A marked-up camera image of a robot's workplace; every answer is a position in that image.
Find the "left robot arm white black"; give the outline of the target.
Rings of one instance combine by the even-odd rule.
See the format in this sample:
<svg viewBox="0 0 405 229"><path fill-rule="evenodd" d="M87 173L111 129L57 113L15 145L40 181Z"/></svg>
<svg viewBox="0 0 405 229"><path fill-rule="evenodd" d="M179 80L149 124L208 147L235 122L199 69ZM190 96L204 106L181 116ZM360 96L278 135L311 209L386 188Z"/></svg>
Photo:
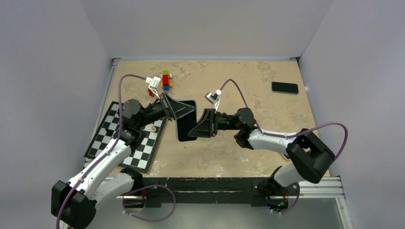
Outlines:
<svg viewBox="0 0 405 229"><path fill-rule="evenodd" d="M69 181L57 181L52 187L51 213L56 217L56 228L85 229L107 200L126 193L137 195L150 188L135 170L123 169L112 180L105 179L141 145L146 135L143 127L162 118L179 120L195 110L194 105L166 93L147 107L136 99L119 102L118 129L105 149Z"/></svg>

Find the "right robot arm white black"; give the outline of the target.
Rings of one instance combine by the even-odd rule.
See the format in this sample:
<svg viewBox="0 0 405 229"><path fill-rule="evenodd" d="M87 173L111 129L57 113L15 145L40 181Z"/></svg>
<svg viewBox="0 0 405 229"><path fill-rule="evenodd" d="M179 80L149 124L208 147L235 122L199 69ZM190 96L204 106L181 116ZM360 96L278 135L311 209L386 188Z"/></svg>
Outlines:
<svg viewBox="0 0 405 229"><path fill-rule="evenodd" d="M219 130L236 130L236 143L241 148L263 149L288 156L291 164L278 168L268 181L268 188L280 194L287 186L300 181L320 182L335 160L335 154L310 130L298 133L259 130L249 108L240 108L234 115L204 109L200 120L188 132L189 137L210 138Z"/></svg>

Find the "colourful toy brick car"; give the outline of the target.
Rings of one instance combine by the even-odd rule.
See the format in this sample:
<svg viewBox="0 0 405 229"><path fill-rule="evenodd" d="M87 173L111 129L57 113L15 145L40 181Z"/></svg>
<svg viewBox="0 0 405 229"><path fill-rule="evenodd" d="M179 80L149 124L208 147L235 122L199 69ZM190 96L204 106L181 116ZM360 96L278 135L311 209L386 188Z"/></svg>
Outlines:
<svg viewBox="0 0 405 229"><path fill-rule="evenodd" d="M173 87L172 74L168 70L164 70L161 74L161 87L164 91L169 91Z"/></svg>

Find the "red owl toy block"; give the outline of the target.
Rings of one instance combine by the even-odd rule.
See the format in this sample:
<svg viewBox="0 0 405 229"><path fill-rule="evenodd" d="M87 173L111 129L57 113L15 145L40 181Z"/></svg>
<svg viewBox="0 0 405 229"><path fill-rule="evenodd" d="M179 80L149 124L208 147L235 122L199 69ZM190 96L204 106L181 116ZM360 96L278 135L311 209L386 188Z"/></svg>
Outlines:
<svg viewBox="0 0 405 229"><path fill-rule="evenodd" d="M155 97L155 94L154 94L154 92L152 90L148 89L148 93L149 93L149 96Z"/></svg>

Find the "black white chessboard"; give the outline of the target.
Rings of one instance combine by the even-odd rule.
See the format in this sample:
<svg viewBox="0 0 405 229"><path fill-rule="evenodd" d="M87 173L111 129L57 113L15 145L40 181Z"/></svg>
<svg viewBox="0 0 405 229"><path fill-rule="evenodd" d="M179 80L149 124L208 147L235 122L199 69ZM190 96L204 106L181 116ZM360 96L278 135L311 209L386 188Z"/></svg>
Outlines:
<svg viewBox="0 0 405 229"><path fill-rule="evenodd" d="M155 133L150 131L150 124L139 128L138 130L144 138L142 140L136 138L135 140L130 141L131 154L128 157L125 157L119 165L132 168L142 173L148 172L157 151L166 122L166 117L155 121L153 123L157 129ZM84 154L87 163L90 163L104 151L112 137L115 136L115 132L118 131L118 124L119 104L118 102L113 101L97 129L96 136L92 138Z"/></svg>

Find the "aluminium frame rail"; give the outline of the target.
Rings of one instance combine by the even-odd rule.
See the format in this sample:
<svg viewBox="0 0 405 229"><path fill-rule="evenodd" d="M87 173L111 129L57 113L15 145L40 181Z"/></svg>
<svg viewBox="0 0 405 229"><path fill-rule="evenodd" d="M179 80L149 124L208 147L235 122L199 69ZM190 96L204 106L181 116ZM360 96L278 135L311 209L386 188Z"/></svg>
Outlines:
<svg viewBox="0 0 405 229"><path fill-rule="evenodd" d="M102 121L102 117L103 117L103 113L104 113L104 108L105 105L107 103L107 99L109 96L109 92L110 92L110 87L111 84L113 83L114 80L114 75L115 72L117 70L117 66L118 63L120 62L120 58L113 58L112 59L112 67L110 70L110 73L108 75L108 82L107 82L107 88L104 92L103 98L102 98L102 103L101 106L98 110L98 115L97 115L97 119L96 119L96 124L95 127L93 129L93 133L92 136L96 136L96 132L97 129ZM104 158L107 158L107 156L109 155L109 153L104 153L102 152L99 156L96 157L95 160L93 160L93 162L90 163L90 166L88 166L87 168L85 168L82 172L79 172L78 177L77 177L77 182L73 185L73 188L70 190L70 192L68 193L68 195L66 196L65 200L63 201L62 205L61 205L61 209L60 212L57 215L57 221L56 221L56 228L60 229L61 226L63 229L70 229L71 227L66 224L65 222L61 221L61 217L62 217L62 213L63 213L63 208L65 207L70 195L73 193L73 191L79 187L80 185L84 184L85 182L87 182L87 180L90 180L91 178L91 173L93 171L96 171L96 169L98 169L98 164L101 164L104 161Z"/></svg>

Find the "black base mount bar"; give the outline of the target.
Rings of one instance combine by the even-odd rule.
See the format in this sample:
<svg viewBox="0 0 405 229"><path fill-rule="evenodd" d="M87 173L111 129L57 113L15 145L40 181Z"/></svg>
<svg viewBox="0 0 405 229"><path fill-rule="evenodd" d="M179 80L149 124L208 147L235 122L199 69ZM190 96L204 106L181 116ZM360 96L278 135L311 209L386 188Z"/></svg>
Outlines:
<svg viewBox="0 0 405 229"><path fill-rule="evenodd" d="M248 204L283 211L296 202L299 185L282 187L273 177L137 177L122 195L137 196L148 208L176 202Z"/></svg>

